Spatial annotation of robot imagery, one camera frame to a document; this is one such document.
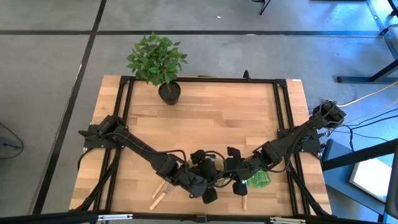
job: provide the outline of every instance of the wire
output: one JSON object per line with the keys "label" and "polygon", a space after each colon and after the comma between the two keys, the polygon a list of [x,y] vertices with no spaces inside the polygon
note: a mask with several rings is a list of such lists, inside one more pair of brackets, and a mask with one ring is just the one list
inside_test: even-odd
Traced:
{"label": "wire", "polygon": [[378,123],[378,122],[380,122],[380,121],[384,121],[384,120],[391,119],[391,118],[396,118],[396,117],[398,117],[398,115],[391,116],[391,117],[388,117],[388,118],[379,119],[379,120],[377,120],[377,121],[373,121],[372,123],[364,124],[364,125],[359,126],[359,127],[355,127],[355,128],[353,128],[352,130],[355,130],[355,129],[358,129],[358,128],[363,128],[363,127],[369,126],[369,125],[371,125],[371,124],[376,124],[376,123]]}
{"label": "wire", "polygon": [[[375,114],[375,113],[377,113],[377,112],[379,112],[379,111],[382,111],[382,110],[384,110],[384,109],[386,109],[386,108],[388,108],[388,107],[394,105],[394,104],[397,103],[397,102],[398,102],[398,100],[395,100],[394,102],[390,103],[389,105],[387,105],[387,106],[385,106],[385,107],[383,107],[383,108],[381,108],[381,109],[379,109],[379,110],[377,110],[377,111],[375,111],[375,112],[369,113],[369,114],[364,115],[364,116],[361,116],[361,117],[359,117],[359,118],[352,119],[351,121],[347,121],[347,122],[345,122],[344,124],[348,124],[348,123],[351,123],[351,122],[353,122],[353,121],[359,120],[359,119],[361,119],[361,118],[365,118],[365,117],[367,117],[367,116],[371,116],[372,114]],[[395,111],[395,110],[398,110],[398,109],[390,110],[390,111],[388,111],[388,112],[385,112],[384,114],[390,113],[390,112]]]}
{"label": "wire", "polygon": [[88,148],[87,151],[85,151],[85,152],[80,156],[79,161],[77,162],[77,171],[79,171],[79,169],[80,169],[80,163],[81,163],[81,160],[83,159],[83,157],[84,157],[87,153],[89,153],[91,150],[93,150],[93,149],[94,149],[94,148]]}
{"label": "wire", "polygon": [[[335,132],[337,132],[337,133],[346,133],[346,134],[350,134],[349,132],[346,132],[346,131],[335,131]],[[380,139],[380,140],[383,140],[383,141],[388,141],[387,139],[384,139],[384,138],[380,138],[380,137],[372,137],[372,136],[365,136],[365,135],[363,135],[363,134],[358,134],[358,133],[353,133],[354,135],[357,135],[357,136],[361,136],[361,137],[364,137],[364,138],[371,138],[371,139]]]}
{"label": "wire", "polygon": [[223,187],[226,187],[226,186],[228,186],[228,184],[230,184],[231,182],[232,182],[232,180],[235,178],[235,175],[233,175],[232,177],[230,177],[229,178],[229,180],[225,183],[225,184],[223,184],[223,185],[214,185],[215,187],[217,187],[217,188],[223,188]]}
{"label": "wire", "polygon": [[382,113],[382,114],[380,114],[380,115],[377,115],[377,116],[375,116],[375,117],[373,117],[373,118],[366,119],[366,120],[360,122],[359,124],[351,124],[351,125],[347,125],[347,126],[359,126],[359,125],[361,125],[361,124],[364,123],[364,122],[370,121],[370,120],[372,120],[372,119],[374,119],[374,118],[378,118],[378,117],[380,117],[380,116],[383,116],[383,115],[385,115],[385,114],[388,114],[388,113],[393,112],[393,111],[396,111],[396,110],[398,110],[398,108],[397,108],[397,109],[390,110],[390,111],[387,111],[387,112]]}
{"label": "wire", "polygon": [[[119,137],[122,137],[122,138],[125,139],[125,141],[129,141],[129,142],[135,144],[140,150],[145,151],[145,152],[147,152],[147,153],[151,153],[151,154],[167,154],[167,153],[172,153],[172,152],[181,152],[182,155],[183,155],[183,164],[184,164],[184,168],[185,168],[185,173],[188,175],[188,168],[189,168],[189,165],[188,165],[187,157],[186,157],[185,152],[184,152],[183,150],[181,150],[181,149],[175,149],[175,150],[169,150],[169,151],[162,151],[162,152],[150,151],[150,150],[145,149],[145,147],[138,146],[134,141],[132,141],[131,139],[129,139],[128,136],[124,136],[124,135],[119,134],[119,133],[108,133],[108,134],[105,134],[105,135],[104,135],[104,137],[106,137],[106,136],[119,136]],[[221,171],[221,172],[216,176],[216,178],[215,178],[214,180],[212,180],[211,182],[207,182],[207,183],[205,183],[205,184],[202,184],[202,183],[193,183],[194,185],[207,185],[207,186],[211,186],[211,185],[217,183],[217,181],[219,181],[219,179],[222,178],[222,176],[223,176],[225,173],[227,173],[227,172],[235,172],[235,171],[240,171],[240,170],[246,170],[246,169],[226,170],[226,160],[225,160],[225,157],[224,157],[221,153],[219,153],[219,152],[217,152],[217,151],[205,151],[205,152],[202,154],[202,156],[205,156],[206,154],[211,154],[211,153],[216,154],[216,155],[218,155],[218,156],[220,156],[220,157],[222,158],[223,164],[224,164],[224,170]]]}
{"label": "wire", "polygon": [[[326,113],[322,116],[321,119],[326,118],[326,116],[328,116],[328,115],[331,113],[331,111],[335,108],[335,106],[336,106],[336,105],[333,104],[333,106],[330,108],[330,110],[329,110],[328,112],[326,112]],[[318,110],[317,113],[321,113],[321,111],[322,111],[322,105],[320,105],[319,110]],[[285,165],[285,167],[284,167],[282,170],[267,169],[267,167],[266,167],[262,162],[261,162],[261,164],[262,164],[262,166],[264,166],[264,167],[257,167],[257,168],[260,168],[260,169],[262,169],[263,171],[273,172],[273,173],[278,173],[278,174],[285,172],[285,171],[287,170],[288,166],[290,165],[290,159],[292,158],[293,150],[297,147],[297,145],[299,144],[299,141],[300,141],[300,140],[301,140],[301,141],[303,140],[303,138],[305,137],[305,133],[307,132],[307,130],[308,130],[308,129],[312,129],[312,128],[313,128],[313,126],[308,126],[308,127],[306,127],[306,128],[301,132],[301,134],[299,134],[299,136],[297,136],[297,138],[295,139],[295,141],[293,142],[293,144],[292,144],[292,146],[291,146],[291,148],[290,148],[289,154],[288,154],[288,156],[287,156],[286,165]]]}
{"label": "wire", "polygon": [[390,84],[390,85],[388,85],[388,86],[382,88],[381,90],[375,91],[375,92],[370,93],[370,94],[368,94],[368,95],[366,95],[366,96],[362,96],[361,98],[359,98],[359,99],[357,99],[357,100],[353,100],[353,101],[351,101],[351,102],[349,102],[349,103],[346,103],[346,104],[343,104],[343,105],[337,105],[337,106],[338,106],[338,107],[344,107],[344,106],[351,105],[351,104],[353,104],[353,103],[356,103],[356,102],[358,102],[358,101],[360,101],[360,100],[365,99],[365,98],[368,97],[368,96],[374,95],[374,94],[376,94],[376,93],[380,93],[381,91],[386,90],[386,89],[392,87],[393,85],[395,85],[395,84],[397,84],[397,83],[398,83],[398,81],[396,81],[396,82],[394,82],[393,84]]}
{"label": "wire", "polygon": [[11,156],[11,157],[0,158],[0,159],[12,159],[12,158],[19,156],[19,154],[21,154],[25,148],[24,142],[18,137],[18,135],[16,135],[13,131],[11,131],[9,128],[7,128],[7,126],[5,126],[2,123],[0,123],[0,126],[3,126],[7,131],[9,131],[12,135],[14,135],[14,137],[17,138],[21,144],[21,151],[19,151],[16,155]]}

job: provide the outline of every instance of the concrete floor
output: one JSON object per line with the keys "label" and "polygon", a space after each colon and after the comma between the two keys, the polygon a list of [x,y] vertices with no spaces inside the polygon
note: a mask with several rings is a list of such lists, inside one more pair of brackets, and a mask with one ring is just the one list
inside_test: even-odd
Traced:
{"label": "concrete floor", "polygon": [[[377,13],[380,11],[379,17],[391,23],[395,19],[386,19],[390,9],[379,1],[372,0]],[[0,29],[90,30],[99,4],[100,0],[1,1]],[[115,0],[107,2],[99,29],[377,30],[365,2],[272,1],[264,15],[258,16],[260,6],[242,0]],[[45,202],[45,213],[68,210],[83,145],[77,131],[86,129],[91,121],[102,76],[131,74],[126,68],[126,56],[140,38],[96,37]],[[299,78],[303,80],[310,108],[324,99],[346,103],[384,87],[337,84],[335,77],[372,75],[393,61],[384,39],[375,37],[172,35],[170,38],[181,41],[183,51],[188,54],[189,64],[181,76],[241,77],[247,69],[254,78]],[[30,211],[87,40],[86,35],[0,35],[3,78],[0,121],[26,144],[19,157],[0,162],[1,217]],[[345,107],[347,120],[396,100],[397,90],[398,86],[394,86]],[[394,139],[396,124],[397,121],[390,120],[358,133]],[[347,134],[334,133],[332,137],[348,146]],[[377,139],[354,137],[355,149],[377,143],[380,143]],[[391,163],[389,156],[381,160]],[[377,220],[377,215],[362,205],[333,189],[328,192],[335,215]]]}

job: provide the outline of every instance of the wooden tabletop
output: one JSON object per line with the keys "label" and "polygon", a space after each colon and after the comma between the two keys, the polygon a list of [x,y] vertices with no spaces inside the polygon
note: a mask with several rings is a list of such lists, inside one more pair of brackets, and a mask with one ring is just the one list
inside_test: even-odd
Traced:
{"label": "wooden tabletop", "polygon": [[[99,124],[106,115],[112,114],[119,80],[120,76],[104,76],[93,115],[95,124]],[[214,150],[227,157],[226,147],[231,146],[240,149],[243,157],[248,157],[259,145],[277,137],[277,113],[271,84],[210,82],[179,84],[182,89],[180,100],[176,105],[169,106],[158,96],[157,87],[147,85],[145,82],[134,82],[127,125],[130,132],[154,149],[158,151],[183,149],[187,155],[198,149]],[[287,80],[287,84],[294,123],[300,125],[308,119],[303,86],[300,80]],[[282,91],[280,92],[283,105],[283,95]],[[100,175],[103,155],[104,149],[94,149],[82,160],[70,208],[79,206],[93,190]],[[300,155],[306,186],[322,208],[331,212],[319,160],[311,154]],[[281,163],[275,169],[283,167],[284,163]],[[188,192],[180,187],[174,187],[155,209],[149,210],[154,201],[151,195],[162,179],[155,174],[147,161],[125,148],[121,154],[111,211],[291,215],[286,173],[269,173],[269,175],[271,184],[267,187],[248,188],[246,211],[242,209],[242,196],[233,193],[232,184],[217,189],[218,200],[208,205],[205,205],[201,198],[190,199]],[[297,186],[296,195],[298,209],[302,212]],[[104,193],[101,208],[104,208],[105,198]]]}

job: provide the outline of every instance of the power cord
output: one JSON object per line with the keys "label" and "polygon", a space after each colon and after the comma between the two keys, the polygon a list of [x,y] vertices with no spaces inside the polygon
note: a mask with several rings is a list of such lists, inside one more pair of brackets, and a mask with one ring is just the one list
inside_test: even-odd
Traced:
{"label": "power cord", "polygon": [[[387,106],[384,106],[383,108],[381,108],[381,109],[379,109],[379,110],[377,110],[377,111],[374,111],[374,112],[369,113],[369,114],[367,114],[367,115],[360,116],[360,117],[358,117],[358,118],[352,119],[351,121],[344,122],[344,124],[348,124],[348,123],[351,123],[351,122],[353,122],[353,121],[357,121],[357,120],[359,120],[359,119],[365,118],[365,117],[367,117],[367,116],[371,116],[372,114],[375,114],[375,113],[377,113],[377,112],[380,112],[380,111],[382,111],[382,110],[384,110],[384,109],[386,109],[386,108],[388,108],[388,107],[394,105],[394,104],[397,103],[397,102],[398,102],[398,100],[395,100],[394,102],[390,103],[390,104],[387,105]],[[398,109],[390,110],[390,111],[388,111],[388,112],[385,112],[384,114],[390,113],[390,112],[395,111],[395,110],[398,110]]]}
{"label": "power cord", "polygon": [[[336,133],[345,133],[345,134],[351,134],[351,133],[349,133],[349,132],[346,132],[346,131],[335,131]],[[380,138],[380,137],[372,137],[372,136],[366,136],[366,135],[363,135],[363,134],[358,134],[358,133],[353,133],[354,135],[357,135],[357,136],[361,136],[361,137],[364,137],[364,138],[370,138],[370,139],[380,139],[380,140],[383,140],[383,141],[385,141],[385,142],[387,142],[388,140],[387,139],[384,139],[384,138]]]}
{"label": "power cord", "polygon": [[358,101],[360,101],[360,100],[365,99],[366,97],[369,97],[369,96],[374,95],[374,94],[376,94],[376,93],[380,93],[381,91],[386,90],[386,89],[392,87],[393,85],[395,85],[395,84],[397,84],[397,83],[398,83],[398,81],[396,81],[396,82],[394,82],[393,84],[390,84],[390,85],[388,85],[388,86],[382,88],[381,90],[375,91],[375,92],[370,93],[370,94],[368,94],[368,95],[366,95],[366,96],[362,96],[361,98],[359,98],[359,99],[357,99],[357,100],[353,100],[353,101],[351,101],[351,102],[349,102],[349,103],[346,103],[346,104],[343,104],[343,105],[337,105],[337,106],[338,106],[338,107],[344,107],[344,106],[351,105],[351,104],[353,104],[353,103],[356,103],[356,102],[358,102]]}
{"label": "power cord", "polygon": [[81,163],[81,160],[83,159],[83,157],[84,157],[87,153],[89,153],[91,150],[93,150],[93,149],[94,149],[94,148],[88,148],[87,151],[85,151],[85,152],[80,156],[79,161],[77,162],[77,171],[80,170],[80,163]]}
{"label": "power cord", "polygon": [[13,131],[11,131],[9,128],[7,128],[7,126],[5,126],[2,123],[0,123],[0,126],[4,127],[7,131],[9,131],[21,143],[21,150],[16,155],[11,156],[11,157],[0,158],[0,159],[12,159],[12,158],[19,156],[19,154],[21,154],[25,148],[24,142],[18,137],[18,135],[16,135]]}
{"label": "power cord", "polygon": [[[333,106],[330,108],[330,110],[328,112],[326,112],[326,114],[324,114],[321,119],[326,118],[331,113],[331,111],[335,108],[335,106],[336,105],[333,104]],[[322,111],[322,105],[320,105],[320,108],[319,108],[317,113],[320,113],[321,111]],[[290,148],[289,154],[287,156],[287,163],[286,163],[285,167],[282,170],[267,169],[266,166],[262,162],[261,162],[262,167],[258,166],[257,168],[260,168],[260,169],[262,169],[263,171],[266,171],[266,172],[273,172],[273,173],[278,173],[278,174],[285,172],[287,170],[289,164],[290,164],[290,159],[292,158],[293,150],[297,147],[299,142],[302,141],[303,138],[305,137],[304,133],[308,129],[311,129],[311,128],[313,128],[313,127],[309,126],[309,127],[305,128],[304,131],[301,134],[299,134],[299,136],[297,136],[297,138],[295,139],[294,143],[292,144],[292,147]]]}
{"label": "power cord", "polygon": [[396,111],[396,110],[398,110],[398,108],[397,108],[397,109],[390,110],[390,111],[387,111],[387,112],[382,113],[382,114],[380,114],[380,115],[377,115],[377,116],[375,116],[375,117],[373,117],[373,118],[366,119],[366,120],[360,122],[359,124],[347,125],[347,124],[345,123],[345,125],[347,125],[347,126],[359,126],[359,125],[361,125],[361,124],[364,123],[364,122],[370,121],[370,120],[372,120],[372,119],[374,119],[374,118],[378,118],[378,117],[380,117],[380,116],[383,116],[383,115],[385,115],[385,114],[391,113],[391,112]]}

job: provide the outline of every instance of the wooden handle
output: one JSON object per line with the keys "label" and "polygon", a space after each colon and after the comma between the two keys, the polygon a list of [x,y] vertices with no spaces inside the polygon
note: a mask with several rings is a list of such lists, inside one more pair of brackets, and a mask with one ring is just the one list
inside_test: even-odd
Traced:
{"label": "wooden handle", "polygon": [[242,198],[242,209],[244,211],[246,211],[246,209],[248,209],[248,195],[245,195]]}
{"label": "wooden handle", "polygon": [[159,186],[156,188],[155,192],[152,194],[152,198],[155,198],[156,195],[162,190],[162,187],[166,184],[166,180],[162,180]]}
{"label": "wooden handle", "polygon": [[162,192],[162,194],[152,203],[152,205],[149,207],[149,209],[153,210],[156,205],[166,196],[165,192]]}

